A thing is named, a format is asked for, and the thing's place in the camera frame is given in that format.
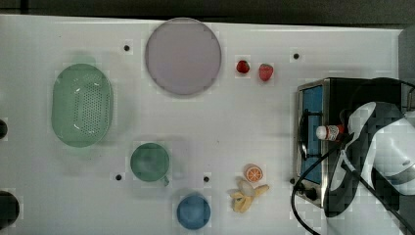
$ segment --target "green cup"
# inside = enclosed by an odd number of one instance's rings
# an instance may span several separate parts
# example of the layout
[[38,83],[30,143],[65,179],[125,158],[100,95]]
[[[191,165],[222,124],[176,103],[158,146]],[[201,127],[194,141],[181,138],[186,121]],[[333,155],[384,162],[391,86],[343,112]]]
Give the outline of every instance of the green cup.
[[170,167],[170,157],[162,146],[155,143],[140,145],[132,154],[130,164],[137,178],[146,182],[162,180],[164,186],[168,185],[165,175]]

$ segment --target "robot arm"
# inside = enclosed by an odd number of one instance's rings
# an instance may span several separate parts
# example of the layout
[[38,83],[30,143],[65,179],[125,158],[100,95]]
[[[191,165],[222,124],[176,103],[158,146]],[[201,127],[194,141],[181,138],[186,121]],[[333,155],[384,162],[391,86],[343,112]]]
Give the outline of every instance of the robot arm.
[[351,137],[329,175],[324,197],[326,216],[336,216],[351,204],[360,176],[371,182],[375,167],[401,194],[415,194],[415,128],[393,104],[371,102],[348,119]]

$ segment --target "green basket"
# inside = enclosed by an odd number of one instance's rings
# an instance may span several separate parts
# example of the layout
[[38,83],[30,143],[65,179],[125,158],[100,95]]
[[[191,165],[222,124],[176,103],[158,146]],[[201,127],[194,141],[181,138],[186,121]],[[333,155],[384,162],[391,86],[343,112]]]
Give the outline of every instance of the green basket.
[[53,89],[52,127],[64,143],[83,148],[100,141],[113,118],[113,89],[97,68],[77,64],[59,74]]

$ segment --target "red fruit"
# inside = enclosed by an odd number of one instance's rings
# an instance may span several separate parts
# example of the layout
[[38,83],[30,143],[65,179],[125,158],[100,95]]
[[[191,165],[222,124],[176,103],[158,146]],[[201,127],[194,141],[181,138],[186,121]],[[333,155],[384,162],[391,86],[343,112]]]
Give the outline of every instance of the red fruit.
[[262,64],[259,67],[259,78],[262,81],[267,81],[271,78],[272,73],[274,72],[274,68],[267,64]]
[[248,65],[248,62],[246,61],[240,61],[236,66],[236,70],[240,73],[247,73],[250,71],[250,65]]

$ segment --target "orange slice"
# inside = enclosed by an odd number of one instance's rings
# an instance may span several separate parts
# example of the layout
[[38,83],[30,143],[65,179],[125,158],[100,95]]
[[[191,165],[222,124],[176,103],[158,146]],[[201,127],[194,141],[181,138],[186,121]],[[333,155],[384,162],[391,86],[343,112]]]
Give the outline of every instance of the orange slice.
[[250,182],[258,182],[262,178],[262,170],[258,166],[251,166],[245,171],[245,177]]

